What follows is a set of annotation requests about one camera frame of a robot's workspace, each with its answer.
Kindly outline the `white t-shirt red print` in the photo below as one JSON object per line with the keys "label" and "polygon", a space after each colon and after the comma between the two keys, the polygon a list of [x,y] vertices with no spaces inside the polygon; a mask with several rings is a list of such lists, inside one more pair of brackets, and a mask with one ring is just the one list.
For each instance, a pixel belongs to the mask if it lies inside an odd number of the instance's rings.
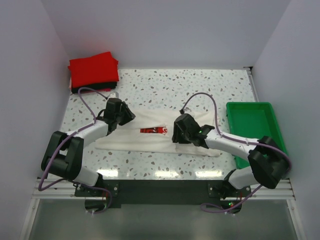
{"label": "white t-shirt red print", "polygon": [[189,154],[219,157],[221,151],[173,143],[174,121],[179,111],[170,109],[134,109],[135,119],[118,126],[110,135],[95,141],[101,150]]}

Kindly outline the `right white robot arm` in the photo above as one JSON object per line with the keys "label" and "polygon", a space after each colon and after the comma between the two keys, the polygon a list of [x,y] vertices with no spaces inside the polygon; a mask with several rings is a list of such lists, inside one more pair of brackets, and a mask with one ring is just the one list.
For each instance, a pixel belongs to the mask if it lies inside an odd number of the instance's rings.
{"label": "right white robot arm", "polygon": [[174,121],[172,141],[227,152],[248,161],[249,166],[226,175],[220,187],[223,193],[254,184],[275,189],[291,169],[288,156],[271,137],[257,139],[222,133],[214,126],[200,126],[188,113]]}

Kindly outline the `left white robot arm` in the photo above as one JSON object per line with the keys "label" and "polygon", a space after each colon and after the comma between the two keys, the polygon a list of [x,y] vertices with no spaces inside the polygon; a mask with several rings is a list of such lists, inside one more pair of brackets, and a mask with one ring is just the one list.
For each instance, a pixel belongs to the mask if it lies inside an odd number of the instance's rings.
{"label": "left white robot arm", "polygon": [[93,122],[69,132],[55,131],[49,140],[41,162],[41,177],[38,190],[43,191],[52,186],[43,187],[48,174],[61,177],[62,180],[86,187],[102,188],[102,175],[83,166],[84,148],[100,138],[110,135],[117,126],[123,126],[136,116],[128,105],[119,98],[109,98],[106,106]]}

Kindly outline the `red folded t-shirt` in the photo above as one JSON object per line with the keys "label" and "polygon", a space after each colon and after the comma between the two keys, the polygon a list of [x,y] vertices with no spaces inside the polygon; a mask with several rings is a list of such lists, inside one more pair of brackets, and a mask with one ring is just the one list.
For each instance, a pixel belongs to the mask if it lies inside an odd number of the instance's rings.
{"label": "red folded t-shirt", "polygon": [[73,88],[119,81],[118,61],[110,51],[90,57],[71,59],[68,69]]}

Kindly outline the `green plastic tray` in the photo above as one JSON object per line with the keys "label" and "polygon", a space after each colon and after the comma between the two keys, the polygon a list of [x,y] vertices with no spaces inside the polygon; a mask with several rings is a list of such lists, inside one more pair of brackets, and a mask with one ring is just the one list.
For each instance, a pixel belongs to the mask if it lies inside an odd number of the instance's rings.
{"label": "green plastic tray", "polygon": [[231,134],[256,139],[268,136],[284,153],[287,152],[271,103],[228,102],[226,115]]}

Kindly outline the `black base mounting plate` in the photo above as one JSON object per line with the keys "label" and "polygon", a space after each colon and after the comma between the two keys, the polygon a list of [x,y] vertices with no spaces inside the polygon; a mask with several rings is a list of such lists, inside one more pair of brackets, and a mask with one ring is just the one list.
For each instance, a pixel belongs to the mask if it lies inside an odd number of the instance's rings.
{"label": "black base mounting plate", "polygon": [[240,189],[226,180],[119,180],[98,177],[94,186],[73,182],[74,195],[85,198],[86,210],[102,213],[123,205],[196,205],[209,204],[220,210],[234,207],[251,193],[250,186]]}

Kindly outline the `aluminium frame rail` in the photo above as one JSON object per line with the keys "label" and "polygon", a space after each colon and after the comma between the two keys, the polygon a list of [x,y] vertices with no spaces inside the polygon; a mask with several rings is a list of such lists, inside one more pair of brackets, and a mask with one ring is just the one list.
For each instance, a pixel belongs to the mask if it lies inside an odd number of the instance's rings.
{"label": "aluminium frame rail", "polygon": [[[234,157],[222,153],[218,157],[183,154],[139,152],[108,152],[84,157],[84,166],[101,173],[107,180],[222,180],[236,168]],[[61,181],[44,191],[38,191],[40,180],[32,190],[33,199],[72,199],[75,189],[70,182]],[[275,189],[260,188],[249,200],[293,200],[289,179],[281,180]]]}

